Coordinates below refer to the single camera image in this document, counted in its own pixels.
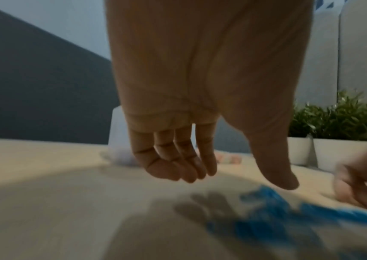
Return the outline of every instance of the potted plant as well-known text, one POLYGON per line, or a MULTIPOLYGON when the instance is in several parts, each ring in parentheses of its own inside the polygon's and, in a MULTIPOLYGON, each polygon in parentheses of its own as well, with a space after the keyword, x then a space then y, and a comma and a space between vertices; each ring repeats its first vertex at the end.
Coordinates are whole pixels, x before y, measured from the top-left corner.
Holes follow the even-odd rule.
POLYGON ((367 102, 361 97, 362 93, 351 97, 342 91, 336 105, 311 107, 310 134, 318 168, 333 172, 337 162, 367 147, 367 102))
POLYGON ((309 138, 310 115, 309 105, 304 108, 294 107, 293 119, 289 127, 289 137, 287 138, 289 148, 289 160, 291 164, 305 166, 309 160, 312 140, 309 138))

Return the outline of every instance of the table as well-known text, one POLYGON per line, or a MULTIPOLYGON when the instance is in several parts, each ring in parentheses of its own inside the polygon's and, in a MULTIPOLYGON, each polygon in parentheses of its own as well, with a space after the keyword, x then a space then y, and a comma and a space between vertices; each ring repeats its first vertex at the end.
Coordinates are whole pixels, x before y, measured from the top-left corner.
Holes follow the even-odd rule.
MULTIPOLYGON (((270 185, 252 157, 189 185, 110 165, 104 151, 103 145, 0 140, 0 260, 276 259, 262 248, 222 242, 201 225, 213 214, 243 214, 239 193, 270 185)), ((340 205, 331 174, 293 171, 301 186, 279 191, 292 205, 302 199, 340 205)))

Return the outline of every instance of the white wall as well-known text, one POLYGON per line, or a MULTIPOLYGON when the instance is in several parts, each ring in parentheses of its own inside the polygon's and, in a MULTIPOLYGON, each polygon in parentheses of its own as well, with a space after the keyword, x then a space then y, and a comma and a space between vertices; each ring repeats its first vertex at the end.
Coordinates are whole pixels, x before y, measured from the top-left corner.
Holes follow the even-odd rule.
POLYGON ((0 10, 110 58, 104 0, 0 0, 0 10))

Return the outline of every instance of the planter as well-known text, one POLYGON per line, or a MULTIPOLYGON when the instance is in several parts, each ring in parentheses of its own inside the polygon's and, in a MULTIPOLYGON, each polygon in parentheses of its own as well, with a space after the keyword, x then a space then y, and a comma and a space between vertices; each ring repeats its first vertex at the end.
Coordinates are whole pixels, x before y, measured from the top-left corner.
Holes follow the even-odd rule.
POLYGON ((312 139, 301 137, 288 137, 289 160, 294 165, 307 165, 312 148, 312 139))
POLYGON ((366 141, 314 139, 317 167, 334 172, 338 162, 350 158, 367 148, 366 141))

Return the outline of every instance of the white object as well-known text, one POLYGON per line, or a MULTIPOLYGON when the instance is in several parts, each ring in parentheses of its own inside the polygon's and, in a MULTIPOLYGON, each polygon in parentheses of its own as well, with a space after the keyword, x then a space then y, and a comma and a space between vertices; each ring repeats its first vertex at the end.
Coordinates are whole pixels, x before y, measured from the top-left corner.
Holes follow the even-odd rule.
MULTIPOLYGON (((192 126, 191 141, 193 147, 196 147, 195 125, 192 126)), ((129 142, 128 125, 121 106, 118 106, 112 112, 108 151, 107 153, 103 153, 102 156, 114 164, 138 166, 138 163, 132 154, 129 142)))
POLYGON ((366 141, 314 139, 317 167, 334 172, 338 162, 353 157, 367 149, 366 141))
POLYGON ((289 160, 294 165, 307 165, 309 161, 312 139, 301 137, 288 137, 289 160))

